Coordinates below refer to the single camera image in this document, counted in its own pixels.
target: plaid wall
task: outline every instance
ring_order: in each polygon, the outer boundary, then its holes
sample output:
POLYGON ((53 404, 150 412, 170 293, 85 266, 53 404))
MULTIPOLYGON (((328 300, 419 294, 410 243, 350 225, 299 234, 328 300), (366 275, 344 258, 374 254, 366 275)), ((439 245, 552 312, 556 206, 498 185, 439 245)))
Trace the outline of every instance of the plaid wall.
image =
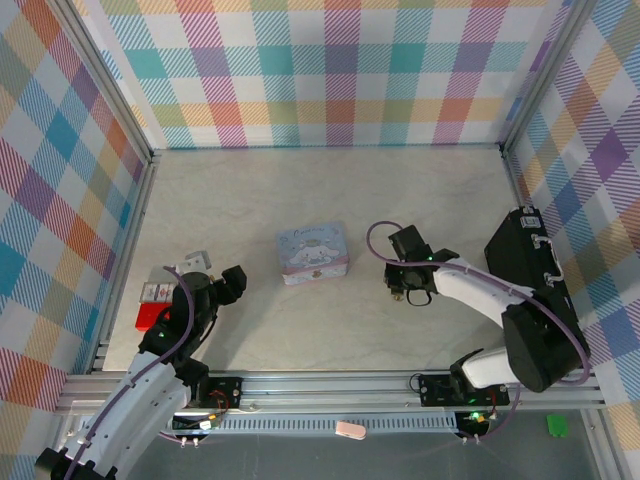
POLYGON ((504 122, 504 125, 502 126, 502 130, 499 137, 500 142, 504 142, 504 140, 506 139, 509 133, 509 130, 511 130, 513 121, 515 120, 515 117, 520 111, 520 107, 522 106, 522 102, 527 97, 527 94, 529 93, 529 90, 531 89, 533 82, 538 75, 538 71, 547 61, 547 57, 548 57, 551 45, 553 44, 553 41, 556 39, 558 33, 561 31, 562 27, 564 26, 564 22, 569 16, 569 12, 571 11, 571 7, 574 4, 574 1, 575 0, 562 1, 562 6, 558 10, 556 17, 553 19, 553 23, 551 24, 551 27, 549 28, 546 36, 544 37, 544 41, 540 46, 540 50, 538 50, 538 53, 536 54, 536 57, 533 63, 531 64, 531 66, 529 67, 529 71, 527 72, 527 75, 524 81, 522 82, 520 89, 518 90, 518 94, 516 95, 515 100, 511 104, 511 109, 509 110, 507 119, 504 122))
POLYGON ((0 478, 33 477, 142 162, 45 0, 0 2, 0 478))
POLYGON ((568 0, 75 1, 162 148, 496 143, 568 10, 568 0))
POLYGON ((640 478, 640 2, 600 0, 516 149, 640 478))

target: black mounting plate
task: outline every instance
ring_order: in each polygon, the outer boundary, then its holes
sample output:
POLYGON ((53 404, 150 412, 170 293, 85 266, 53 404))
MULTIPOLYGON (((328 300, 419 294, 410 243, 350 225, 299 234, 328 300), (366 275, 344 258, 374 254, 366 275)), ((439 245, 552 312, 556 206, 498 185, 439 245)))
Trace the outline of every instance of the black mounting plate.
POLYGON ((509 393, 503 387, 504 385, 492 385, 465 393, 465 398, 461 399, 449 385, 449 375, 418 376, 420 403, 423 407, 492 407, 492 392, 496 406, 506 406, 509 405, 509 393))
POLYGON ((205 377, 198 386, 198 406, 200 408, 218 408, 218 398, 214 390, 224 393, 229 400, 229 409, 239 408, 242 398, 242 377, 205 377))

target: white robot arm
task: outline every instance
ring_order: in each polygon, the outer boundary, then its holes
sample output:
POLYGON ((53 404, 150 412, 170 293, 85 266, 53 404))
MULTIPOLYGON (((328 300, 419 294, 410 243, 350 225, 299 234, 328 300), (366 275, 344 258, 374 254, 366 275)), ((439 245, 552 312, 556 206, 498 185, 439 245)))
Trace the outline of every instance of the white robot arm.
POLYGON ((472 352, 451 366, 451 383, 460 397, 516 382, 542 392, 587 363, 589 347, 568 299, 558 289, 511 284, 450 250, 433 253, 413 225, 389 240, 400 261, 374 254, 387 261, 385 283, 392 294, 424 290, 455 298, 504 330, 505 347, 472 352))
POLYGON ((212 281, 202 271, 177 275, 168 317, 161 314, 140 343, 125 377, 91 420, 59 452, 46 449, 36 479, 124 479, 174 413, 192 399, 209 368, 191 355, 215 325, 220 306, 246 289, 239 266, 212 281))

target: lavender tin box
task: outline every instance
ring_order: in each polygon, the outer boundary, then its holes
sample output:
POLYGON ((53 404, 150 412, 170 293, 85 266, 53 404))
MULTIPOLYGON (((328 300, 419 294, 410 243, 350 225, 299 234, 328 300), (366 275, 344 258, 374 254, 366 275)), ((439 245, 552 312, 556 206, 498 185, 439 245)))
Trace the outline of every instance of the lavender tin box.
POLYGON ((339 222, 279 232, 277 242, 282 276, 287 285, 347 273, 349 255, 339 222))

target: pink eraser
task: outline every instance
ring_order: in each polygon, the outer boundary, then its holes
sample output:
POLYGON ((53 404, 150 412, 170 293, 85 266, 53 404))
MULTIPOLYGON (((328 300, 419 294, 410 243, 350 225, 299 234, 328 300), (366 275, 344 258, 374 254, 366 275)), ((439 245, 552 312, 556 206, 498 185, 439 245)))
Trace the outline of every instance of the pink eraser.
POLYGON ((355 440, 363 440, 367 436, 367 429, 355 423, 338 422, 336 425, 336 435, 341 435, 355 440))

